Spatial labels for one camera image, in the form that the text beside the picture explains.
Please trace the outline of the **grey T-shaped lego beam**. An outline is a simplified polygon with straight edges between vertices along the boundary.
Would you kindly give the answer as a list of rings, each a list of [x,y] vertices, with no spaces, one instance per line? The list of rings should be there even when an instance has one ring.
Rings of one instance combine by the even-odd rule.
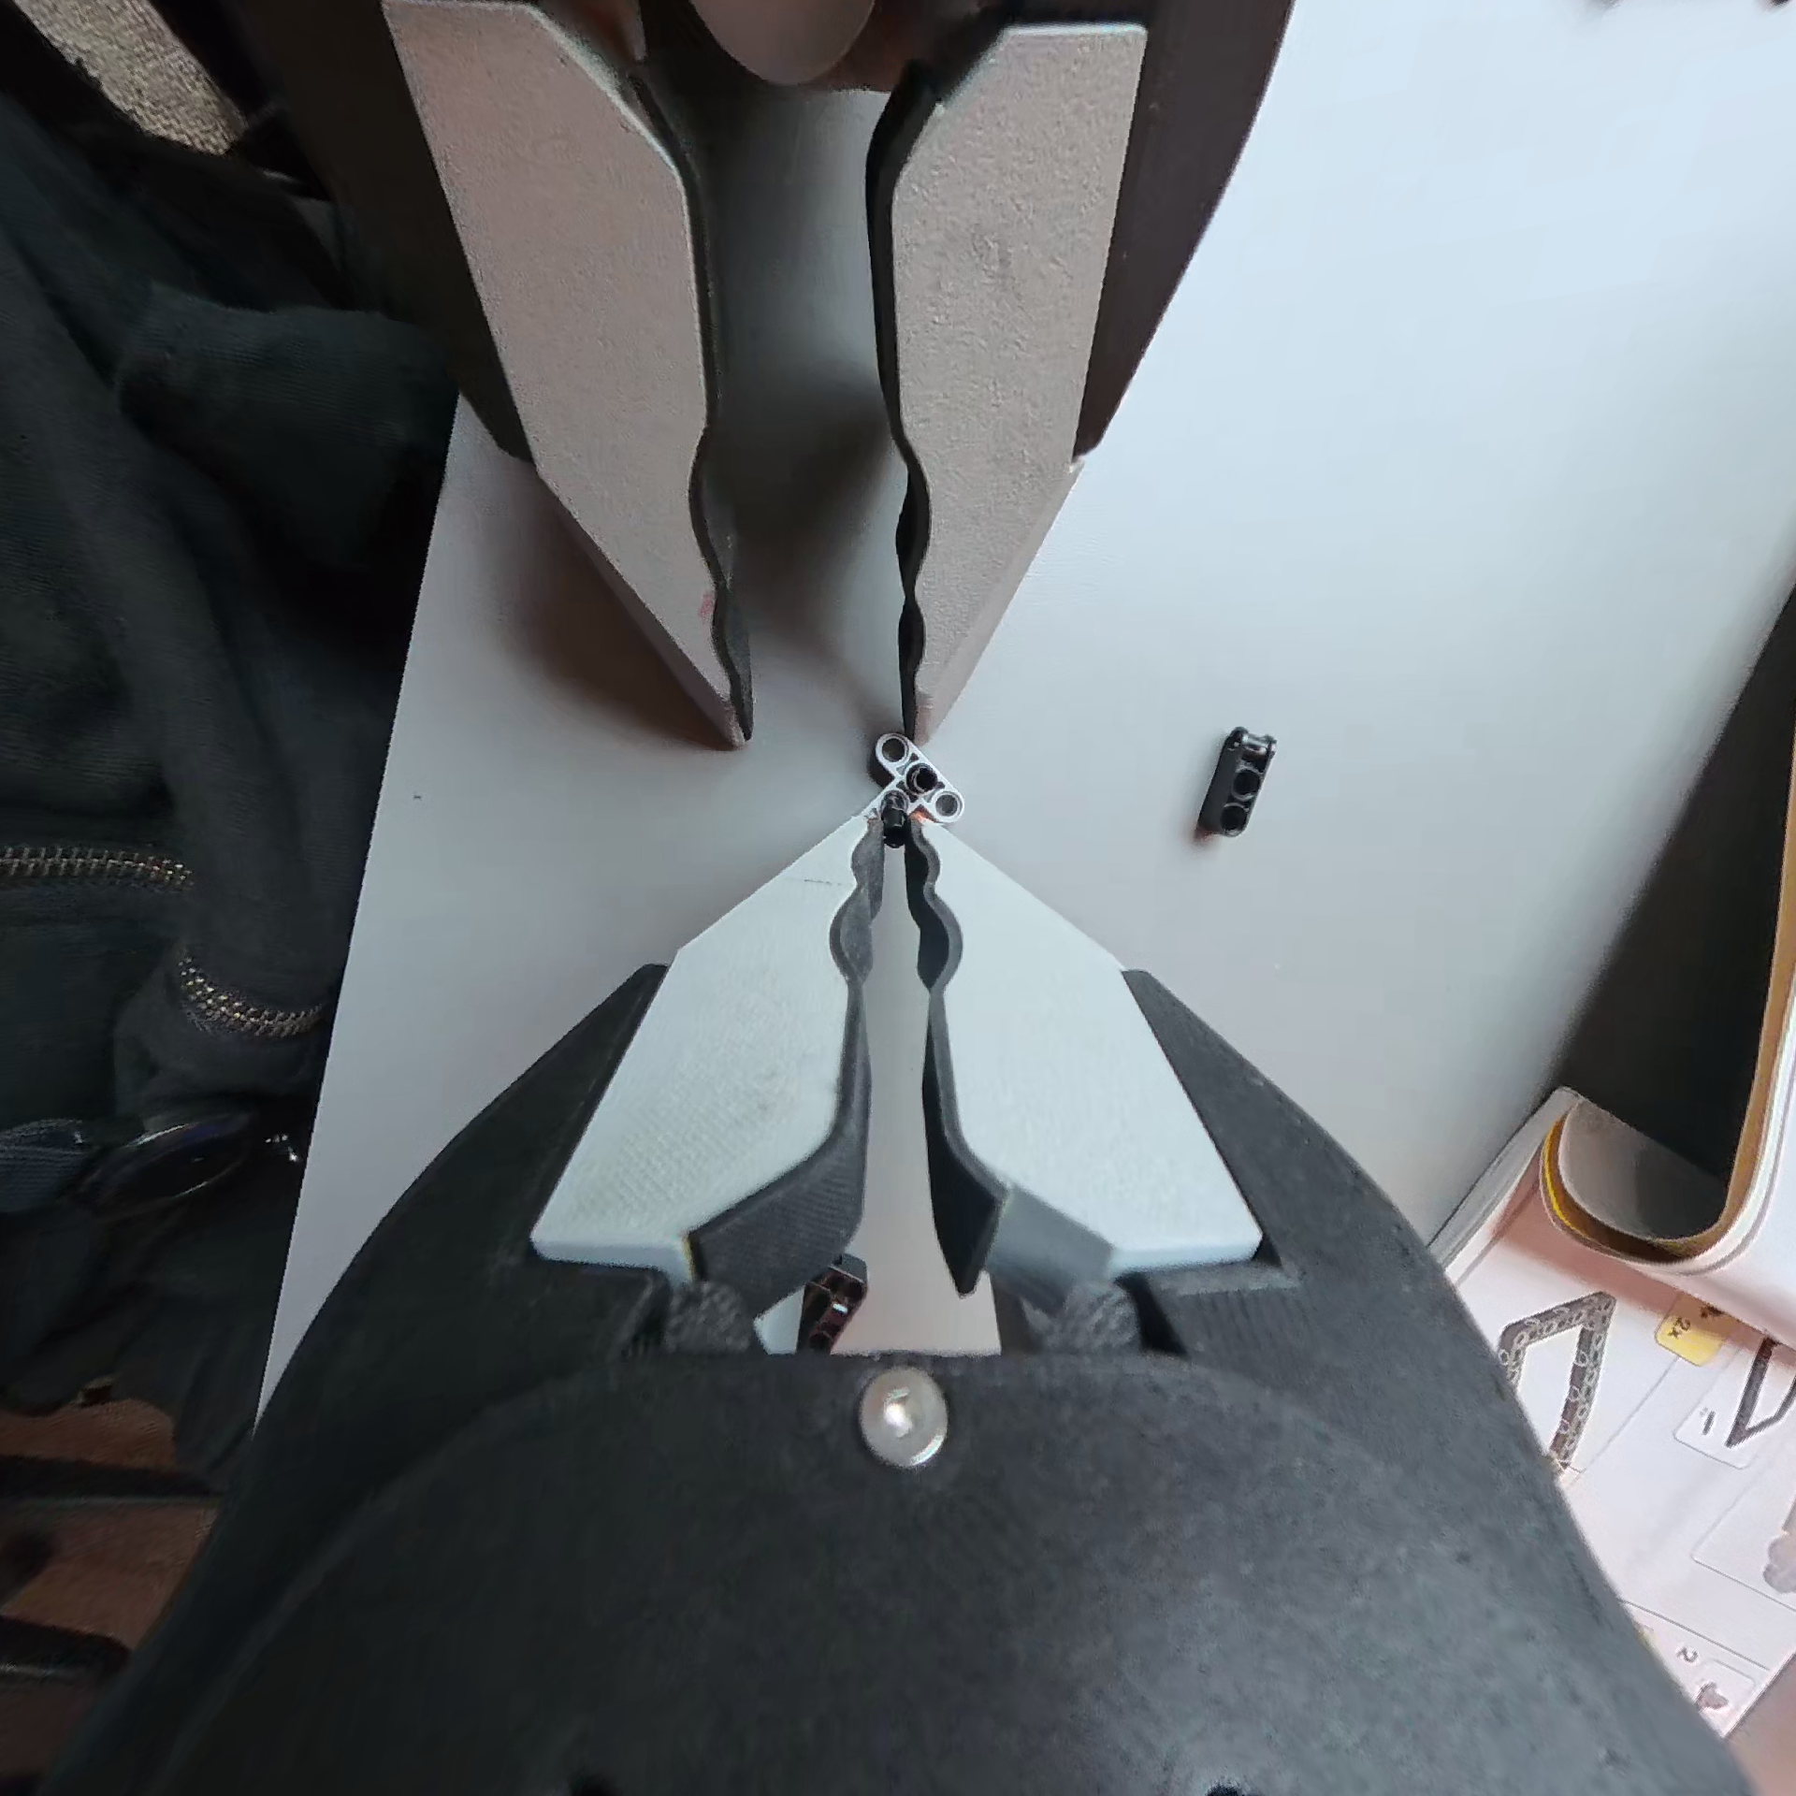
[[[925,757],[932,769],[938,773],[938,789],[928,793],[913,793],[904,782],[904,769],[910,754]],[[928,821],[928,822],[957,822],[965,815],[965,797],[960,789],[934,766],[934,762],[906,735],[888,729],[884,735],[874,737],[870,757],[869,757],[870,778],[878,785],[878,797],[888,789],[904,789],[909,793],[910,803],[910,821]],[[866,817],[878,817],[878,797],[866,807]]]

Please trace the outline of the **lego instruction booklet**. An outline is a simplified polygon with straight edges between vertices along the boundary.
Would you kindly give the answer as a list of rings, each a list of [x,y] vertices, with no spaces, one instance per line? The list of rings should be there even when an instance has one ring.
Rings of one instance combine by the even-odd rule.
[[[1792,602],[1585,1000],[1433,1240],[1600,1570],[1792,1791]]]

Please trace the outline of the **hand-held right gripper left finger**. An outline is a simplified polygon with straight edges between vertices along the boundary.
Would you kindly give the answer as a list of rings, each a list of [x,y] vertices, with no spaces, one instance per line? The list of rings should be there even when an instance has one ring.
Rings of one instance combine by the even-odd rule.
[[[766,1314],[849,1244],[882,878],[882,826],[851,815],[684,942],[532,1226],[539,1256]]]

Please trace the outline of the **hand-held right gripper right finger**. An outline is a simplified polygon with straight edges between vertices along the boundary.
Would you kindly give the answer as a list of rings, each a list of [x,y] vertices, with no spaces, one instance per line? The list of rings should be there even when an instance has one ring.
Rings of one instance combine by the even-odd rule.
[[[932,1223],[957,1290],[1254,1259],[1260,1223],[1119,960],[941,822],[909,826],[906,882]]]

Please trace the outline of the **person's left hand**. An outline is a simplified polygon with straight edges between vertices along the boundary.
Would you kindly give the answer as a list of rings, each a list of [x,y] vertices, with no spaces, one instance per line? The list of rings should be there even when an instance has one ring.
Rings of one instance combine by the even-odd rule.
[[[692,3],[692,11],[753,76],[809,84],[843,60],[874,3]]]

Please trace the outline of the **black rectangular lego frame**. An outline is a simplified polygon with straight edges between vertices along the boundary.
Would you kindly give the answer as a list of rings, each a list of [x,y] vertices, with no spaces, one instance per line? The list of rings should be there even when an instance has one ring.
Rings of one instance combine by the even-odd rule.
[[[866,1298],[866,1260],[849,1251],[801,1287],[797,1349],[833,1353]]]

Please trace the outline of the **person's dark jacket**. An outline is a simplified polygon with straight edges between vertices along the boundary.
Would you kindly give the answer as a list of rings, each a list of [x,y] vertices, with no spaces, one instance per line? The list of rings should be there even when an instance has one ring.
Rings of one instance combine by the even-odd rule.
[[[255,1407],[456,386],[348,227],[2,98],[2,1401]]]

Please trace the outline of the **small black lego beam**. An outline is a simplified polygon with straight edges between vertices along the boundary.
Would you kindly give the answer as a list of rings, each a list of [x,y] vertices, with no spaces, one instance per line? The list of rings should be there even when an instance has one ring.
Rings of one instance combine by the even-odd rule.
[[[1244,831],[1278,751],[1274,735],[1234,727],[1224,735],[1214,774],[1198,810],[1203,838],[1234,838]]]

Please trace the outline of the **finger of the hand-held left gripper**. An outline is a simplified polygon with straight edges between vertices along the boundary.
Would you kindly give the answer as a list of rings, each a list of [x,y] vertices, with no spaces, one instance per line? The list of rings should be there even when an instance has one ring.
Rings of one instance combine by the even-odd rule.
[[[707,479],[698,169],[623,12],[384,3],[532,465],[704,723],[741,747],[750,672]]]
[[[1009,20],[913,63],[866,157],[878,384],[906,499],[901,710],[961,695],[1081,469],[1076,427],[1147,26]]]

